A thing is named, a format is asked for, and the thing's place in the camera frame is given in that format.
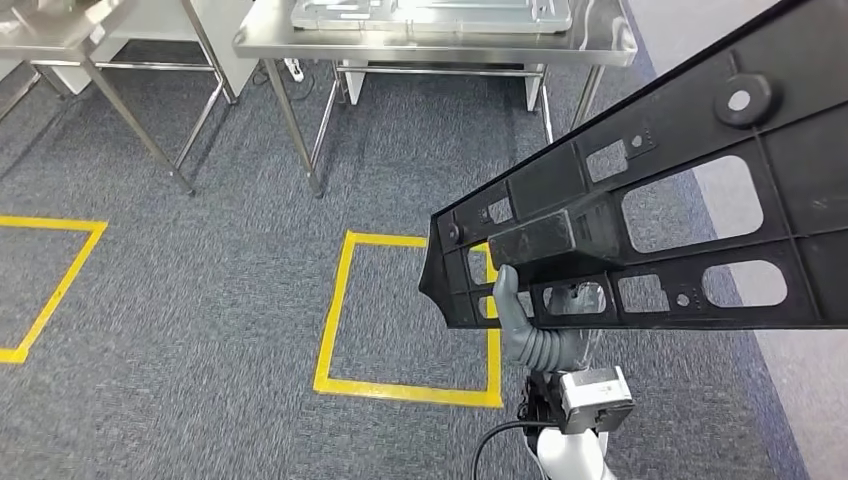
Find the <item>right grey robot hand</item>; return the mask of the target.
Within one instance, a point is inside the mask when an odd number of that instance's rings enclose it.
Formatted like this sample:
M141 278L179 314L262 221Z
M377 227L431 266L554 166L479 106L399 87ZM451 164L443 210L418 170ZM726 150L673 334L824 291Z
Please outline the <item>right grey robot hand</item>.
M587 370L602 337L597 329L545 330L533 326L518 298L518 273L503 265L493 287L505 351L515 363L532 371Z

